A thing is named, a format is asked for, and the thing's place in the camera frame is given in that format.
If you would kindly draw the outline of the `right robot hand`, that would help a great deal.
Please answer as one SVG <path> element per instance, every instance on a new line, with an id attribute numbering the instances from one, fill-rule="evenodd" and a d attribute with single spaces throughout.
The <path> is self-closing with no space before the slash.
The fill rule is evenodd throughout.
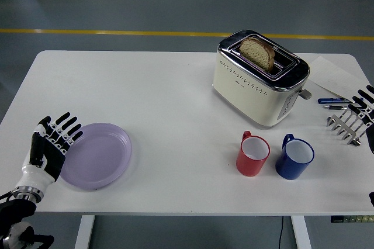
<path id="1" fill-rule="evenodd" d="M 367 136 L 368 144 L 373 153 L 373 86 L 367 85 L 366 90 L 359 89 L 360 97 L 353 96 L 353 104 L 348 105 L 348 109 L 361 121 L 356 132 L 364 125 L 366 129 L 357 137 L 348 142 L 354 146 L 359 146 L 361 142 L 359 138 L 364 134 Z"/>

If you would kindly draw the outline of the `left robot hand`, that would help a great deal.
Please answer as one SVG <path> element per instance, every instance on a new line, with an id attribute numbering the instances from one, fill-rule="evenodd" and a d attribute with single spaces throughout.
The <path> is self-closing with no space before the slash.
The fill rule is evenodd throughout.
<path id="1" fill-rule="evenodd" d="M 28 155 L 22 166 L 17 191 L 34 189 L 40 196 L 55 183 L 70 147 L 83 135 L 78 118 L 69 112 L 52 121 L 46 116 L 35 127 Z"/>

